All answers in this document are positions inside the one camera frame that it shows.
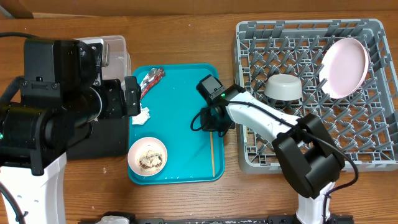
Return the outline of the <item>grey white bowl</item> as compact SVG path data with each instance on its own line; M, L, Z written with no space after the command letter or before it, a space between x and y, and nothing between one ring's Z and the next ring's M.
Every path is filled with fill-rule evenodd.
M264 94L279 101L299 100L302 97L302 83L293 75L273 75L266 82Z

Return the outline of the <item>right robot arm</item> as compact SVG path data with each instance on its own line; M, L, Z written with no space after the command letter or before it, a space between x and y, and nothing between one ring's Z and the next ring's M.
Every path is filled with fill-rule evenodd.
M198 84L197 90L208 105L198 114L202 131L224 135L232 124L242 124L272 144L286 181L298 193L295 223L336 222L329 211L330 192L345 157L319 117L285 114L238 85Z

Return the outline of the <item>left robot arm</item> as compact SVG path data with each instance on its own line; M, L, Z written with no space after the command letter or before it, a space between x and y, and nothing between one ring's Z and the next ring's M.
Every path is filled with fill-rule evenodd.
M63 181L75 130L140 113L135 77L103 80L105 47L25 38L24 75L1 96L1 195L9 223L65 223Z

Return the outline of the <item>pink round plate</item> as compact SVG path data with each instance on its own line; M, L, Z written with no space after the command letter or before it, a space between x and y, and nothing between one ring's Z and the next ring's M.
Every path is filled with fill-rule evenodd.
M354 38L335 42L324 55L319 80L322 91L333 99L345 98L363 83L369 68L369 56L362 43Z

